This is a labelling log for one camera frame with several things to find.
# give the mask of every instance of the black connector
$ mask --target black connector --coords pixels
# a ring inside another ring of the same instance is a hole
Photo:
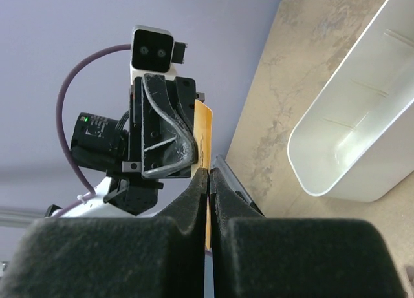
[[[187,44],[179,43],[176,41],[174,43],[173,57],[171,59],[172,63],[183,64],[184,63],[184,54],[186,53]]]

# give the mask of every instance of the white plastic container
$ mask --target white plastic container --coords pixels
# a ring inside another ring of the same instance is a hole
[[[370,202],[414,171],[413,2],[382,5],[293,129],[308,194]]]

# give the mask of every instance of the purple cable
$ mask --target purple cable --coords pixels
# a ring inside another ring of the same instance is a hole
[[[69,150],[68,143],[66,142],[65,137],[65,131],[63,130],[63,102],[65,101],[65,96],[67,89],[69,88],[69,85],[71,84],[72,80],[75,78],[75,76],[88,64],[92,63],[93,61],[106,56],[107,54],[112,54],[113,52],[123,51],[123,50],[131,50],[130,44],[124,44],[124,45],[117,45],[112,46],[109,48],[105,48],[102,50],[99,50],[98,52],[95,52],[94,54],[91,54],[90,56],[86,57],[82,61],[80,61],[66,76],[65,80],[62,83],[62,86],[60,87],[59,94],[58,94],[58,100],[56,102],[56,130],[58,132],[58,138],[59,143],[62,148],[63,154],[65,155],[68,163],[71,165],[73,171],[75,172],[76,176],[79,178],[80,182],[88,189],[89,194],[83,196],[82,200],[77,200],[73,202],[71,205],[60,209],[53,217],[60,217],[66,212],[70,211],[71,209],[75,208],[76,206],[79,206],[82,202],[88,201],[95,197],[95,189],[93,186],[87,181],[85,178],[85,175],[83,175],[82,171],[80,171],[80,168],[76,165],[72,155],[71,151]]]

